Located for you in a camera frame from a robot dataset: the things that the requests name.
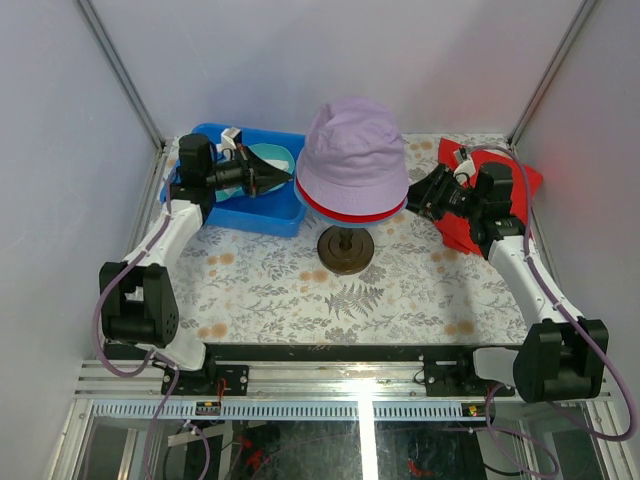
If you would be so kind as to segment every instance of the tabletop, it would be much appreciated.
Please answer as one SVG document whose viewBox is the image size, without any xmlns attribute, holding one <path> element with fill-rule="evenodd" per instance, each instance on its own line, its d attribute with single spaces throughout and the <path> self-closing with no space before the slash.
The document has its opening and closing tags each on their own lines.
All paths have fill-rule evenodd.
<svg viewBox="0 0 640 480">
<path fill-rule="evenodd" d="M 405 135 L 412 181 L 435 167 L 443 137 L 504 145 L 500 135 Z M 163 179 L 175 165 L 177 140 L 166 149 Z M 159 212 L 158 201 L 154 216 Z M 445 248 L 426 219 L 405 211 L 370 228 L 371 264 L 344 276 L 325 269 L 318 258 L 316 244 L 327 227 L 313 212 L 294 238 L 203 227 L 169 270 L 180 328 L 206 343 L 524 340 L 520 309 L 498 272 L 480 256 Z"/>
</svg>

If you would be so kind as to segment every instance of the hat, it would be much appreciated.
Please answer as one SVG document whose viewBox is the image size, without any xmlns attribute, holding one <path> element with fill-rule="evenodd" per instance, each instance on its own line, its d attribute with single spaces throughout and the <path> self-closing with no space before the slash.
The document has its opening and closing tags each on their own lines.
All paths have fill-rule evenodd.
<svg viewBox="0 0 640 480">
<path fill-rule="evenodd" d="M 409 189 L 404 141 L 389 112 L 363 97 L 326 103 L 316 113 L 296 178 L 317 204 L 345 215 L 376 215 Z"/>
</svg>

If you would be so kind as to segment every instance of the hat brim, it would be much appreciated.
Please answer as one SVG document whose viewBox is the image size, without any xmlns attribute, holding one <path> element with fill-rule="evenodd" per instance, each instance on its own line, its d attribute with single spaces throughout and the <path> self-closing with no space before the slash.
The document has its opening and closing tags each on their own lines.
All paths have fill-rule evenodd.
<svg viewBox="0 0 640 480">
<path fill-rule="evenodd" d="M 409 191 L 409 177 L 403 168 L 374 185 L 353 187 L 328 182 L 308 167 L 304 149 L 296 164 L 296 178 L 314 202 L 344 215 L 388 212 L 403 202 Z"/>
</svg>

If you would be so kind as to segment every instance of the perforated metal strip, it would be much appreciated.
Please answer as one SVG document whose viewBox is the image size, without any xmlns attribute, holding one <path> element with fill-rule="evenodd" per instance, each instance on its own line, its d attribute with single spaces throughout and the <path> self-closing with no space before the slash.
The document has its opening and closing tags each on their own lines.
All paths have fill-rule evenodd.
<svg viewBox="0 0 640 480">
<path fill-rule="evenodd" d="M 446 421 L 463 417 L 458 402 L 373 402 L 378 421 Z M 152 400 L 102 400 L 94 404 L 94 415 L 114 418 L 151 418 L 158 407 Z M 202 414 L 195 401 L 169 401 L 161 419 L 224 420 L 357 420 L 357 402 L 232 402 L 219 415 Z"/>
</svg>

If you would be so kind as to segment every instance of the white wall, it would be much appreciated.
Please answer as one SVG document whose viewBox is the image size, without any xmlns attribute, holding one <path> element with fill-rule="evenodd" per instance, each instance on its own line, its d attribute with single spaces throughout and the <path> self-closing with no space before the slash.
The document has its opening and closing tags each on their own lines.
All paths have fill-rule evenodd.
<svg viewBox="0 0 640 480">
<path fill-rule="evenodd" d="M 302 132 L 345 94 L 406 132 L 515 126 L 581 0 L 94 0 L 165 136 Z"/>
<path fill-rule="evenodd" d="M 153 148 L 71 0 L 0 6 L 0 478 L 42 478 Z"/>
<path fill-rule="evenodd" d="M 535 208 L 560 282 L 606 322 L 610 356 L 640 401 L 638 25 L 637 1 L 601 2 L 519 148 L 544 174 Z M 638 462 L 640 439 L 632 446 Z"/>
</svg>

